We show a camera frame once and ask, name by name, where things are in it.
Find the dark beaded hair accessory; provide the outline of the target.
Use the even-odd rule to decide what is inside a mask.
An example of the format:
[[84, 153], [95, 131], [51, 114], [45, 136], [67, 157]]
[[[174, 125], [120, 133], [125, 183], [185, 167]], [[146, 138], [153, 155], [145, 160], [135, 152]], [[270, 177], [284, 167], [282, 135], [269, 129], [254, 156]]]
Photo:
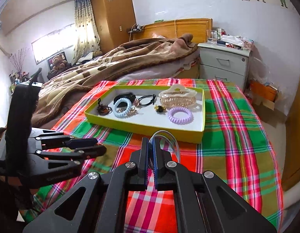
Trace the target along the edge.
[[100, 115], [100, 116], [106, 116], [113, 111], [113, 109], [111, 107], [109, 107], [108, 105], [102, 104], [102, 100], [100, 98], [97, 101], [96, 109], [97, 109], [98, 115]]

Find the rose gold hair clip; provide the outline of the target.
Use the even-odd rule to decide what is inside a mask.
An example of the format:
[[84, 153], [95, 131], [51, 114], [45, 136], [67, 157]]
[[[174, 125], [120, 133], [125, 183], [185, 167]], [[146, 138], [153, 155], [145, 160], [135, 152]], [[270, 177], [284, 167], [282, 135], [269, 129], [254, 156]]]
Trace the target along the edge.
[[133, 116], [133, 115], [136, 115], [137, 113], [138, 113], [138, 108], [132, 107], [130, 109], [130, 111], [128, 112], [127, 116]]

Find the black fitness band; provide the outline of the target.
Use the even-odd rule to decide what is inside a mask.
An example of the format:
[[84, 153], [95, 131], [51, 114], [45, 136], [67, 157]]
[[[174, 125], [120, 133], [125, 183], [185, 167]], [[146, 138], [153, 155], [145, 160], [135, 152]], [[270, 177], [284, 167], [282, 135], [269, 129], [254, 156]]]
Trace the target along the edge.
[[[117, 95], [115, 98], [114, 98], [114, 101], [113, 103], [115, 104], [119, 99], [121, 98], [127, 98], [131, 101], [131, 104], [133, 105], [134, 104], [134, 101], [136, 99], [136, 96], [134, 93], [132, 92], [127, 92], [127, 93], [122, 93], [122, 94], [119, 94]], [[118, 107], [126, 107], [127, 106], [127, 103], [126, 102], [121, 102]]]

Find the translucent pink hair claw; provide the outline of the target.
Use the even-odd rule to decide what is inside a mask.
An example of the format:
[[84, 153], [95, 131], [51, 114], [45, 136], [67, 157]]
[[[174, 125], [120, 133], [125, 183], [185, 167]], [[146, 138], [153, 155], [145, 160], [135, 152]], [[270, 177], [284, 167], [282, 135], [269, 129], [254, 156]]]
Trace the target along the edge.
[[197, 91], [175, 84], [158, 94], [160, 103], [165, 108], [191, 107], [196, 104]]

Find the plaid red green cloth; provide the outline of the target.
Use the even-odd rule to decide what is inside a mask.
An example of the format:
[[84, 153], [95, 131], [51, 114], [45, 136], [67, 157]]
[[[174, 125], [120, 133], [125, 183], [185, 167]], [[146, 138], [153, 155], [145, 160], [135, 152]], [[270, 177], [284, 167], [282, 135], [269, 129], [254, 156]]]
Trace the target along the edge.
[[[81, 100], [50, 128], [74, 137], [95, 137], [107, 147], [107, 153], [87, 160], [82, 175], [65, 182], [40, 188], [34, 196], [34, 210], [23, 210], [29, 223], [63, 196], [88, 171], [108, 173], [129, 160], [140, 148], [142, 136], [87, 121], [84, 111], [116, 85], [171, 86], [182, 84], [204, 90], [206, 120], [201, 144], [179, 142], [181, 164], [188, 170], [213, 171], [252, 207], [280, 229], [283, 220], [283, 190], [272, 144], [254, 109], [233, 83], [201, 79], [150, 79], [96, 83]], [[144, 192], [130, 192], [124, 232], [177, 232], [175, 206], [171, 191], [154, 189], [153, 173]]]

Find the side shelf with items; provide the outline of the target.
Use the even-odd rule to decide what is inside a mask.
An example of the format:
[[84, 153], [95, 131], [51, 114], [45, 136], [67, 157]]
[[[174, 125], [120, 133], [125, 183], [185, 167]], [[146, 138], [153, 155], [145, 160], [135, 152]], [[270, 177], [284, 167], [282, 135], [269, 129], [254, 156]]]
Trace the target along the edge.
[[10, 93], [12, 95], [18, 84], [29, 82], [33, 78], [33, 75], [29, 76], [29, 73], [25, 73], [25, 72], [22, 72], [22, 73], [14, 72], [9, 75], [9, 78], [11, 81], [11, 85], [10, 85], [9, 89], [10, 89]]

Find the dried branch decoration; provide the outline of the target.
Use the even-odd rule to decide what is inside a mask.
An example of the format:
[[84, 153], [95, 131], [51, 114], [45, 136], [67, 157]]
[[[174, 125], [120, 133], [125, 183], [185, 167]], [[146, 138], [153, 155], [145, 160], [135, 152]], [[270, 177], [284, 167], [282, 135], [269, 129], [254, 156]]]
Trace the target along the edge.
[[25, 61], [25, 57], [27, 54], [28, 48], [23, 47], [20, 50], [18, 50], [16, 53], [12, 54], [10, 57], [10, 62], [16, 69], [18, 73], [23, 72], [23, 65]]

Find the yellow-green shallow box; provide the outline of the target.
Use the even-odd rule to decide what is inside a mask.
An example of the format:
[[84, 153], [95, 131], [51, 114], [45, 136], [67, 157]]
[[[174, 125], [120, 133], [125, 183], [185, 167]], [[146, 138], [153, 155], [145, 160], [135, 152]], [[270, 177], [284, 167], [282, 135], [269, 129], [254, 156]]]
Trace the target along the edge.
[[152, 136], [159, 130], [166, 130], [180, 142], [200, 144], [203, 138], [206, 118], [205, 94], [204, 90], [199, 88], [193, 88], [197, 92], [196, 104], [191, 107], [193, 120], [188, 124], [174, 124], [170, 122], [167, 112], [156, 112], [154, 105], [140, 107], [137, 109], [137, 113], [123, 118], [117, 118], [114, 112], [105, 116], [98, 114], [98, 103], [113, 107], [114, 98], [121, 93], [132, 92], [136, 97], [141, 97], [143, 95], [158, 95], [166, 89], [168, 89], [167, 86], [113, 86], [85, 110], [85, 116], [92, 124], [112, 129], [145, 136]]

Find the wooden closet door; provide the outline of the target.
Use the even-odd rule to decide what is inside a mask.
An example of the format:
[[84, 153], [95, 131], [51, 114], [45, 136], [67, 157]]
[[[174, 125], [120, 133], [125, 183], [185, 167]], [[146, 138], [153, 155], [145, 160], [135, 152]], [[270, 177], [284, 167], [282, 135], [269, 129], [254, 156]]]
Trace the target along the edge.
[[286, 154], [282, 173], [283, 191], [300, 182], [300, 79], [294, 102], [286, 120]]

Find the patterned window curtain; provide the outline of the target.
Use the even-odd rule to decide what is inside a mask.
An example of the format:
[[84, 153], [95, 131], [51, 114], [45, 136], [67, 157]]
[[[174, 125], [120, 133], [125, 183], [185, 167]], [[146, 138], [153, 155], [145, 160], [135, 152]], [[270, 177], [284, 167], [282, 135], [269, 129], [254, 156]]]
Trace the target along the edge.
[[75, 0], [74, 5], [76, 42], [72, 64], [88, 53], [101, 49], [91, 0]]

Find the power strip on headboard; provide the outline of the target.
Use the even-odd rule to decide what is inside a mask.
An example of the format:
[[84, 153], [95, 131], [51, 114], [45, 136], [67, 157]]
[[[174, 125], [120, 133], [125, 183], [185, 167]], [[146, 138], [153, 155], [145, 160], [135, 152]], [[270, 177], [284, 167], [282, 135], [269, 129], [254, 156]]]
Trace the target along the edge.
[[136, 33], [136, 32], [141, 32], [143, 31], [145, 26], [142, 26], [140, 24], [134, 24], [131, 28], [128, 28], [127, 29], [127, 33], [128, 34], [133, 34], [133, 33]]

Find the grey bedside drawer cabinet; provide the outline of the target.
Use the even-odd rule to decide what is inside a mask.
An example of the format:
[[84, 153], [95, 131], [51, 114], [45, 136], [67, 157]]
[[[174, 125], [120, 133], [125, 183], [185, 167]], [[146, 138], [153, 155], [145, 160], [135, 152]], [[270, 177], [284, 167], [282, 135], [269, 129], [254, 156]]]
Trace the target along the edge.
[[210, 43], [199, 43], [198, 47], [201, 79], [232, 82], [244, 90], [251, 51]]

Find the clutter on bedside cabinet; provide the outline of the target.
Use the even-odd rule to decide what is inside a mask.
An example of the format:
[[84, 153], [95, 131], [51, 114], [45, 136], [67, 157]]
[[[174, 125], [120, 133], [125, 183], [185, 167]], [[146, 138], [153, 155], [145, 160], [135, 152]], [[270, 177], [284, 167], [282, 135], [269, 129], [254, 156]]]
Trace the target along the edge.
[[254, 47], [254, 41], [242, 36], [227, 35], [225, 30], [217, 28], [217, 39], [224, 42], [227, 45], [238, 46], [244, 50], [252, 50]]

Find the clear glass cup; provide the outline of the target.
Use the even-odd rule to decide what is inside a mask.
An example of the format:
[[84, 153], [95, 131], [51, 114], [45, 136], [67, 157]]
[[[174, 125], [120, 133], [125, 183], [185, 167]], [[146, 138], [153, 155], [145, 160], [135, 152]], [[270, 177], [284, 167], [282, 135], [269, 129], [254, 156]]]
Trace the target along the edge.
[[217, 44], [217, 31], [216, 30], [206, 30], [207, 42], [209, 44]]

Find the wooden headboard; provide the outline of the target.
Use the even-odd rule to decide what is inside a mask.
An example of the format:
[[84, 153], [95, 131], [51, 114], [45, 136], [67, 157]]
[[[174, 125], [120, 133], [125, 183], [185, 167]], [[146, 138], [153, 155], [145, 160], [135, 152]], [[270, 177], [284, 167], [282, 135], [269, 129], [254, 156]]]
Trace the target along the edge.
[[192, 34], [194, 43], [207, 42], [207, 30], [213, 27], [211, 18], [189, 18], [175, 19], [173, 21], [165, 21], [153, 23], [143, 26], [139, 32], [132, 33], [132, 39], [143, 39], [163, 36], [165, 38], [179, 38], [182, 35]]

